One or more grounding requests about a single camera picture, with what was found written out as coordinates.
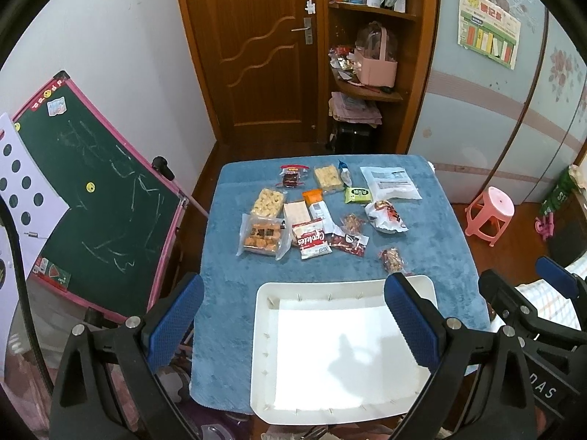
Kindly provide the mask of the beige cracker block packet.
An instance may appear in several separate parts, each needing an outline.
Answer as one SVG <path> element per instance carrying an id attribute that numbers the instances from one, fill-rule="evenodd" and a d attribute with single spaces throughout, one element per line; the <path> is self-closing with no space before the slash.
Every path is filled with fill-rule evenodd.
<path id="1" fill-rule="evenodd" d="M 316 167 L 313 172 L 317 185 L 323 193 L 340 192 L 344 189 L 344 183 L 334 165 Z"/>

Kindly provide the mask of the wall calendar poster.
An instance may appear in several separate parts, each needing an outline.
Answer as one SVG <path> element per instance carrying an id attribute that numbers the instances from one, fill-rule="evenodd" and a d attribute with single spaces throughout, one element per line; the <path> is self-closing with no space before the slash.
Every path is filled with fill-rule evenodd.
<path id="1" fill-rule="evenodd" d="M 489 0 L 459 0 L 457 44 L 514 70 L 521 23 Z"/>

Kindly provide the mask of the pink basket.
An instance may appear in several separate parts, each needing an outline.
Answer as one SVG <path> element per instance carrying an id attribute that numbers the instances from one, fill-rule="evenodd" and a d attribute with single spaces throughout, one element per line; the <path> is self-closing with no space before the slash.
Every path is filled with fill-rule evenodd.
<path id="1" fill-rule="evenodd" d="M 397 74 L 398 40 L 379 22 L 371 22 L 357 34 L 354 48 L 355 73 L 361 84 L 394 88 Z"/>

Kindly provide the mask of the brown wooden corner shelf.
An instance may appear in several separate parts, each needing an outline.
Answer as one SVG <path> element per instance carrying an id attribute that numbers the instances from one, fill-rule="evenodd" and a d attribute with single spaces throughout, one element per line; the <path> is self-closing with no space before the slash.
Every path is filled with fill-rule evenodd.
<path id="1" fill-rule="evenodd" d="M 440 0 L 317 2 L 325 147 L 405 153 L 425 95 Z"/>

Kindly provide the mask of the dark red white packet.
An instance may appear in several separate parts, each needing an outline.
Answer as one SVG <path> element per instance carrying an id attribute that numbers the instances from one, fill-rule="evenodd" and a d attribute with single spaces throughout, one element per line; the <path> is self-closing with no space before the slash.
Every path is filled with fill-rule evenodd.
<path id="1" fill-rule="evenodd" d="M 328 244 L 332 249 L 363 257 L 369 237 L 363 234 L 330 234 Z"/>

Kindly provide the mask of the red white jujube bag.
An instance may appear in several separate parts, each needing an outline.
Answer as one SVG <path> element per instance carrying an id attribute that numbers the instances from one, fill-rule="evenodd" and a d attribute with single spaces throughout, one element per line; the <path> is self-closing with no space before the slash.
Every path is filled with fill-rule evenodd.
<path id="1" fill-rule="evenodd" d="M 408 227 L 398 214 L 394 206 L 388 201 L 375 201 L 368 203 L 365 213 L 376 231 L 386 234 L 401 234 L 408 231 Z"/>

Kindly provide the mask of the white plastic tray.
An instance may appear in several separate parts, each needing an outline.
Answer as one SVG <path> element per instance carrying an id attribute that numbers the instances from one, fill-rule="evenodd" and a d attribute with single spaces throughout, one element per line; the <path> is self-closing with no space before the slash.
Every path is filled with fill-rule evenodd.
<path id="1" fill-rule="evenodd" d="M 268 282 L 257 291 L 250 407 L 271 425 L 406 413 L 429 370 L 414 359 L 383 280 Z"/>

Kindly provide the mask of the brown cookies clear bag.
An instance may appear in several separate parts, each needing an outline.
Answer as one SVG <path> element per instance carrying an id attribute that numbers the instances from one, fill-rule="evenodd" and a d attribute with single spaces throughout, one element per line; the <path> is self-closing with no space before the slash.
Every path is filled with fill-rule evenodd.
<path id="1" fill-rule="evenodd" d="M 285 219 L 244 213 L 239 231 L 237 255 L 244 252 L 281 260 L 292 246 L 292 229 Z"/>

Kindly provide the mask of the brown wooden door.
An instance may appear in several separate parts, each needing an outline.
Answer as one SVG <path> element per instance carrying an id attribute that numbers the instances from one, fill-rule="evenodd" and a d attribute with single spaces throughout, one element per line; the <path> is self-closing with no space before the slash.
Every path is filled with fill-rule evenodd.
<path id="1" fill-rule="evenodd" d="M 316 142 L 316 0 L 179 0 L 193 65 L 221 143 Z"/>

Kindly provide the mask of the checkered white cushion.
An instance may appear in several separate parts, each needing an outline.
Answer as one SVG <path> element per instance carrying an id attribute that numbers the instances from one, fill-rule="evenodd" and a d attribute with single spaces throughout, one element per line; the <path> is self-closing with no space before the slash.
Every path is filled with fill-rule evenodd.
<path id="1" fill-rule="evenodd" d="M 582 261 L 582 266 L 583 269 L 579 273 L 566 269 L 576 277 L 578 290 L 579 281 L 586 281 L 586 260 Z M 578 331 L 583 330 L 582 316 L 577 314 L 573 304 L 579 300 L 580 294 L 576 299 L 566 299 L 540 277 L 534 282 L 520 284 L 516 289 L 537 308 L 537 315 L 540 318 Z"/>

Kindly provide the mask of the green chalkboard pink frame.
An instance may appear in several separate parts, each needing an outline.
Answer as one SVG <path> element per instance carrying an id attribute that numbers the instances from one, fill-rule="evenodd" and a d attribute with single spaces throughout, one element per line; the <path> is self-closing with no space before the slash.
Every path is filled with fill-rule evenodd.
<path id="1" fill-rule="evenodd" d="M 16 113 L 29 154 L 68 206 L 41 252 L 64 272 L 51 286 L 113 321 L 159 298 L 186 209 L 165 178 L 61 70 Z"/>

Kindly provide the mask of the red white cookies packet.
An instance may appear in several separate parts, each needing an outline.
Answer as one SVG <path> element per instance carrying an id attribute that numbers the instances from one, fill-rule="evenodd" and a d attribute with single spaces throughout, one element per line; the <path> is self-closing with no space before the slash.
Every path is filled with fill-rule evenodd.
<path id="1" fill-rule="evenodd" d="M 299 247 L 300 259 L 308 260 L 331 253 L 325 238 L 321 219 L 311 220 L 306 225 L 298 225 L 292 229 L 296 245 Z"/>

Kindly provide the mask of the small nuts packet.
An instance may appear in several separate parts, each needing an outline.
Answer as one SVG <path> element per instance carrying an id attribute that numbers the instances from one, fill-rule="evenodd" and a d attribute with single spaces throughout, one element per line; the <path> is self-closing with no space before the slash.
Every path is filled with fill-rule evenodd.
<path id="1" fill-rule="evenodd" d="M 406 263 L 403 260 L 400 252 L 395 247 L 389 247 L 383 249 L 379 253 L 379 258 L 382 261 L 383 268 L 386 273 L 393 274 L 393 273 L 402 273 L 406 274 Z"/>

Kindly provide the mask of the red dark jerky packet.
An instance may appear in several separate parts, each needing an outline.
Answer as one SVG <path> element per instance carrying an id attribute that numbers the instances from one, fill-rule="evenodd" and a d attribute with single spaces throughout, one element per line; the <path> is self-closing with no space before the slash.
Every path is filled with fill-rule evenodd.
<path id="1" fill-rule="evenodd" d="M 309 176 L 309 167 L 299 164 L 281 165 L 280 180 L 277 186 L 283 188 L 298 188 L 306 183 Z"/>

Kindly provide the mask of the green bag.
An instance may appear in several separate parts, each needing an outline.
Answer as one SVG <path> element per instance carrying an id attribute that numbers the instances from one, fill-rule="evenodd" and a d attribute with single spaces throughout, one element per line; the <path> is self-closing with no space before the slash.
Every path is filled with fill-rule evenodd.
<path id="1" fill-rule="evenodd" d="M 576 165 L 571 164 L 560 173 L 553 188 L 540 205 L 539 214 L 541 216 L 556 212 L 572 192 L 578 188 L 576 181 L 577 169 Z"/>

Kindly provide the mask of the clear mixed nuts packet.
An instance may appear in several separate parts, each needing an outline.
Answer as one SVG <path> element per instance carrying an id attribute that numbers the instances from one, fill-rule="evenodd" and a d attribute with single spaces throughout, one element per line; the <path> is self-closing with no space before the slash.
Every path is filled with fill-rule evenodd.
<path id="1" fill-rule="evenodd" d="M 359 217 L 356 213 L 348 213 L 340 219 L 341 229 L 346 234 L 362 234 L 363 227 L 366 224 L 364 217 Z"/>

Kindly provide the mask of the green pastry packet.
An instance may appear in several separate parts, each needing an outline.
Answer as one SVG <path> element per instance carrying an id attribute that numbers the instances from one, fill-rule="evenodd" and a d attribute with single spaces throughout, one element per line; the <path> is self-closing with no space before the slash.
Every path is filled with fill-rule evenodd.
<path id="1" fill-rule="evenodd" d="M 372 202 L 371 192 L 366 188 L 347 187 L 344 192 L 344 203 L 365 204 Z"/>

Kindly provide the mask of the pink toy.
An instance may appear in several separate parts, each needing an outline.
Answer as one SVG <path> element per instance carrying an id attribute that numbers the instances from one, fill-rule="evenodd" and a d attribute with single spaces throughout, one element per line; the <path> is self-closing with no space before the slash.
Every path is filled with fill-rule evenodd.
<path id="1" fill-rule="evenodd" d="M 553 213 L 547 213 L 542 217 L 537 217 L 534 222 L 534 229 L 542 238 L 547 241 L 554 234 L 554 217 Z"/>

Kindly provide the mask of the pale wafer packet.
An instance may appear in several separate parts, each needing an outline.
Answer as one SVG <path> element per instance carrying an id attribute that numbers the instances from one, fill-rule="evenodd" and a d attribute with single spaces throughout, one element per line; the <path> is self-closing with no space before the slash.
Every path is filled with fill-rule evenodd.
<path id="1" fill-rule="evenodd" d="M 282 208 L 285 217 L 285 227 L 291 232 L 294 227 L 305 226 L 311 222 L 309 209 L 305 201 L 285 203 Z"/>

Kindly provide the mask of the blue white snack packet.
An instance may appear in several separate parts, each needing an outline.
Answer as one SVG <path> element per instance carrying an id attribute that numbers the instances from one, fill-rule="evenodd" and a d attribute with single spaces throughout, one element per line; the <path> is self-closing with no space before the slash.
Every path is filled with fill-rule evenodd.
<path id="1" fill-rule="evenodd" d="M 342 183 L 344 184 L 344 186 L 346 186 L 347 188 L 350 188 L 352 186 L 352 178 L 351 178 L 351 172 L 350 172 L 347 164 L 343 161 L 339 161 L 338 162 L 338 171 L 339 171 L 340 179 L 341 179 Z"/>

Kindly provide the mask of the folded pink towels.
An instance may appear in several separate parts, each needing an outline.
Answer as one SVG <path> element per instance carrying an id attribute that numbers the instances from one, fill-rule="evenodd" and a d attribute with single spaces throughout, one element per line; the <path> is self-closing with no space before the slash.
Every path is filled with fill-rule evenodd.
<path id="1" fill-rule="evenodd" d="M 368 124 L 382 123 L 382 115 L 377 106 L 367 100 L 352 98 L 340 91 L 334 91 L 328 101 L 328 114 L 336 121 Z"/>

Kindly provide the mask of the puffed rice snack packet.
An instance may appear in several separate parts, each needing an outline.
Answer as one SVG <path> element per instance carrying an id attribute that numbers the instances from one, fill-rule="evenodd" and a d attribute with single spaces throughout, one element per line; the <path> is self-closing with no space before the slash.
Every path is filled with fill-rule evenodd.
<path id="1" fill-rule="evenodd" d="M 257 217 L 278 217 L 284 203 L 284 192 L 264 188 L 255 200 L 251 214 Z"/>

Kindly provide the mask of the pink plastic stool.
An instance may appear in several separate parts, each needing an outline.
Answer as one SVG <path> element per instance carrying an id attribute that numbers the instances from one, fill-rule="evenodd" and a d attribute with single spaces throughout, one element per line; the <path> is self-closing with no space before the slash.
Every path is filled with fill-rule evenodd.
<path id="1" fill-rule="evenodd" d="M 489 186 L 464 209 L 466 228 L 464 234 L 486 241 L 493 248 L 515 213 L 514 203 L 504 191 Z"/>

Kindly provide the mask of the orange white snack bar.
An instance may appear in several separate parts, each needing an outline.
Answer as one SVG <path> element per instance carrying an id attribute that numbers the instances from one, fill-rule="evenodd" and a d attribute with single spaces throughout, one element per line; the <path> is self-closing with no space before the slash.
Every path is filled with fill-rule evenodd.
<path id="1" fill-rule="evenodd" d="M 334 222 L 327 204 L 323 200 L 322 189 L 312 189 L 302 193 L 303 200 L 313 220 L 321 219 L 326 234 L 342 234 L 341 228 Z"/>

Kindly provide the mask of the large white powder bag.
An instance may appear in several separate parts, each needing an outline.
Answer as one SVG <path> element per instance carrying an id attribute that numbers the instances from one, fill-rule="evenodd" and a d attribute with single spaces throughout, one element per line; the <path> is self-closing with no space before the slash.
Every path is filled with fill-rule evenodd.
<path id="1" fill-rule="evenodd" d="M 422 199 L 416 185 L 401 167 L 361 167 L 360 171 L 375 201 Z"/>

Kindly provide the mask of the white dotted paper sheet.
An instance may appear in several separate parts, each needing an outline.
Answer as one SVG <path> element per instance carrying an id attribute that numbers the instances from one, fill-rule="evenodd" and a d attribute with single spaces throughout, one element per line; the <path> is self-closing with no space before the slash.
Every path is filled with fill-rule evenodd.
<path id="1" fill-rule="evenodd" d="M 1 115 L 1 200 L 14 220 L 24 274 L 34 274 L 58 289 L 67 289 L 71 275 L 57 268 L 42 255 L 42 250 L 70 207 L 43 175 L 19 136 L 16 123 L 6 113 Z M 12 325 L 16 324 L 17 334 L 25 335 L 17 306 L 15 264 L 7 232 L 2 230 L 1 370 L 6 370 L 6 356 L 28 349 L 24 339 L 17 340 L 11 334 Z"/>

